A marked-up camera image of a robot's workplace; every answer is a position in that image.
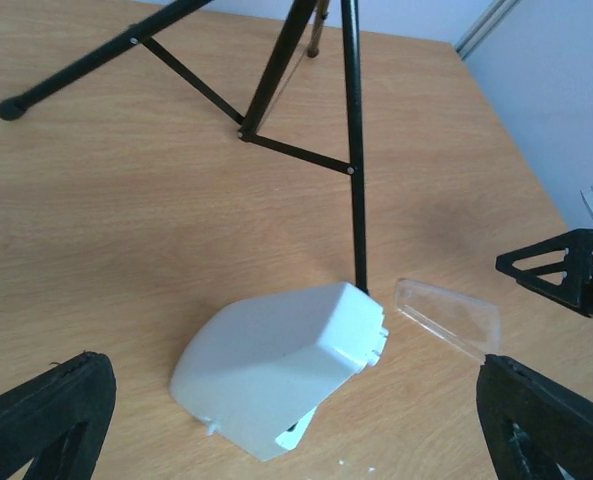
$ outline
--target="tripod leg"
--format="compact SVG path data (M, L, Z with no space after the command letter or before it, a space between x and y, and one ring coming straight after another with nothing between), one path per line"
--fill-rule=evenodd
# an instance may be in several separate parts
M68 67L55 73L25 93L8 98L0 103L0 118L16 120L38 102L65 88L98 67L130 50L152 35L176 23L190 13L208 4L211 0L176 0L147 17L139 23L129 27L114 39L88 53Z
M318 46L320 45L320 37L323 34L323 25L327 20L327 13L329 9L329 0L318 0L316 7L316 19L314 20L314 29L312 30L312 39L307 47L307 56L309 58L317 57L320 53Z
M367 293L367 235L365 226L365 168L360 86L358 0L341 0L349 163L351 164L352 222L356 286Z
M316 0L294 0L240 127L239 136L243 140L258 130L315 6Z

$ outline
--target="wooden table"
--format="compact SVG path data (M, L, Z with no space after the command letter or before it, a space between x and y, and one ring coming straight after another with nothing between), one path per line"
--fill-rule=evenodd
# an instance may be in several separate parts
M0 2L0 99L155 9ZM157 38L244 111L280 26L199 12ZM402 276L500 305L504 352L593 400L593 321L494 271L565 227L465 66L447 44L362 40L370 289L391 336L266 464L206 437L167 383L223 306L353 278L347 178L240 142L143 48L0 120L0 393L107 353L118 399L95 478L493 477L478 366L396 313ZM262 133L345 159L338 30L321 51Z

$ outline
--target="tripod foot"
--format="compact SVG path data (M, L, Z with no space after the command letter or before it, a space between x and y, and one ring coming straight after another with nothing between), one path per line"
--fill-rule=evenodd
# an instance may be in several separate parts
M17 97L10 97L7 100L0 102L0 118L11 122L12 120L18 120L25 115L27 110L23 110L16 104L16 98Z
M319 53L320 53L320 49L318 47L307 49L307 56L309 58L316 58Z

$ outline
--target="rubber foot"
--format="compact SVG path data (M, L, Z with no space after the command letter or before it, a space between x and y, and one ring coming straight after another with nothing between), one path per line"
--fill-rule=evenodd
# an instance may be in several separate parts
M13 120L18 120L25 115L27 110L23 110L16 105L16 98L17 97L11 97L0 102L0 118L11 122Z

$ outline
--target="clear plastic tray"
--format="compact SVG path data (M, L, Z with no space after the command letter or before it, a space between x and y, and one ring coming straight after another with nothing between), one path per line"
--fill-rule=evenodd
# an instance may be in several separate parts
M403 278L396 285L396 308L481 363L486 354L500 351L501 317L496 305Z

